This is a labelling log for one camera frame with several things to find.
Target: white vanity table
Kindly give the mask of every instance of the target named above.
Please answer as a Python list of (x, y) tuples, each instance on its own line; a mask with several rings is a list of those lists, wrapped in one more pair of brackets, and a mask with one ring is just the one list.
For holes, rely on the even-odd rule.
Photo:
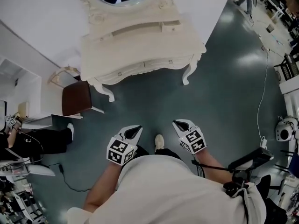
[(183, 84), (206, 52), (192, 25), (172, 0), (135, 0), (116, 5), (82, 0), (90, 34), (82, 38), (81, 79), (114, 101), (103, 84), (161, 68), (181, 69)]

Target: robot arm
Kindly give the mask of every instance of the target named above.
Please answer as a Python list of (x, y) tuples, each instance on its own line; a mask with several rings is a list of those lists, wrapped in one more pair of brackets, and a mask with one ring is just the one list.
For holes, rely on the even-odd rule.
[(142, 131), (143, 128), (139, 125), (122, 128), (108, 144), (107, 159), (121, 166), (129, 162), (137, 150), (136, 145)]
[(172, 122), (174, 129), (179, 136), (181, 146), (192, 154), (206, 148), (206, 141), (200, 128), (191, 120), (176, 119)]

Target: brown chair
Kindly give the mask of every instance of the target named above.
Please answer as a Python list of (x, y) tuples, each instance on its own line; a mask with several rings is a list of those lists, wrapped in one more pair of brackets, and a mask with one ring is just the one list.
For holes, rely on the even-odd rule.
[(87, 81), (78, 81), (66, 87), (60, 85), (60, 75), (63, 72), (66, 72), (70, 76), (73, 76), (72, 73), (76, 73), (80, 76), (78, 69), (68, 66), (60, 68), (58, 71), (53, 73), (48, 80), (48, 83), (54, 83), (55, 85), (63, 88), (62, 114), (64, 116), (76, 115), (90, 109), (104, 113), (103, 110), (93, 107), (90, 88)]

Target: white cable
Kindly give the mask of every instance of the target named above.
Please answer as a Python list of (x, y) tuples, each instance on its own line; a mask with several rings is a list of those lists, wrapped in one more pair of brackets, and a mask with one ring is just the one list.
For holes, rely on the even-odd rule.
[(257, 109), (257, 117), (256, 117), (256, 124), (257, 124), (258, 134), (259, 134), (260, 139), (261, 139), (261, 143), (260, 143), (260, 144), (262, 144), (262, 141), (265, 139), (265, 136), (263, 136), (263, 137), (261, 136), (260, 126), (258, 125), (258, 114), (259, 114), (259, 112), (260, 112), (260, 107), (261, 107), (261, 104), (262, 104), (262, 101), (263, 101), (263, 96), (264, 96), (264, 94), (265, 94), (267, 74), (268, 74), (268, 52), (267, 52), (266, 75), (265, 75), (265, 80), (264, 80), (264, 82), (263, 82), (263, 94), (262, 94), (262, 98), (261, 98), (260, 104), (258, 105), (258, 109)]

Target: chair back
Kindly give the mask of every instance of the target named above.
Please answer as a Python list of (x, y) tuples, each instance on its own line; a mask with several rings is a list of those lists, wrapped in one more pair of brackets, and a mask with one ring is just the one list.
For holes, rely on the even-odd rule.
[(74, 77), (71, 73), (74, 72), (76, 74), (78, 74), (80, 76), (80, 72), (78, 71), (77, 68), (71, 67), (71, 66), (66, 66), (66, 67), (62, 67), (59, 70), (55, 71), (50, 78), (48, 79), (48, 84), (49, 83), (53, 83), (61, 88), (64, 88), (64, 86), (62, 86), (59, 82), (60, 82), (60, 76), (62, 73), (67, 73), (70, 76)]
[(294, 153), (288, 170), (295, 177), (299, 178), (299, 155), (297, 153)]

